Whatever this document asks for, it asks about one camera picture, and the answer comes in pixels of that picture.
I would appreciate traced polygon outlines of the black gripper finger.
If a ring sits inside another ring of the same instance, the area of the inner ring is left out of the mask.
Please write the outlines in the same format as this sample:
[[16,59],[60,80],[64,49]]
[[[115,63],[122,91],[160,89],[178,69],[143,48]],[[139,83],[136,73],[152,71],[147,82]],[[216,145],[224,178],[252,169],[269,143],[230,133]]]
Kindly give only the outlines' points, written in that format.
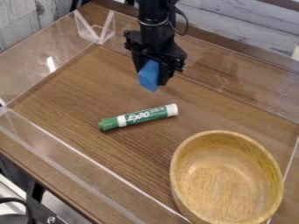
[[159,79],[160,86],[167,84],[167,81],[174,77],[174,61],[171,59],[159,62]]
[[147,49],[142,51],[132,51],[132,60],[135,64],[135,70],[140,71],[142,68],[144,67],[147,61],[151,59],[150,57],[150,51]]

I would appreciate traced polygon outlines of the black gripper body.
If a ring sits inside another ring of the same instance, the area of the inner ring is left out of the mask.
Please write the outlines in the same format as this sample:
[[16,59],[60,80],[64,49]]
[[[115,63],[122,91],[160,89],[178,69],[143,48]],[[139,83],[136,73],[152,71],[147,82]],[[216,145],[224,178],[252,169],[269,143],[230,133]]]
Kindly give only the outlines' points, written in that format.
[[162,60],[174,61],[174,71],[182,72],[186,65],[187,52],[175,43],[175,33],[166,22],[158,26],[140,25],[139,31],[127,30],[123,33],[126,37],[124,47],[127,50],[150,51],[150,60],[158,63]]

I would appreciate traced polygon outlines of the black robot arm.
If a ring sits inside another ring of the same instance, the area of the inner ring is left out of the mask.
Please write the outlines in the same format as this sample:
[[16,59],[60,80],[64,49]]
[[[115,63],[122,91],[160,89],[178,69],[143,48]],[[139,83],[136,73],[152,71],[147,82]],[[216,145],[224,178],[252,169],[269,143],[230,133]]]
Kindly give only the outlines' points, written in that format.
[[176,72],[182,73],[187,52],[175,43],[175,35],[186,35],[176,26],[176,15],[187,19],[175,6],[179,0],[140,0],[139,31],[124,31],[124,47],[131,52],[139,84],[151,91],[167,84]]

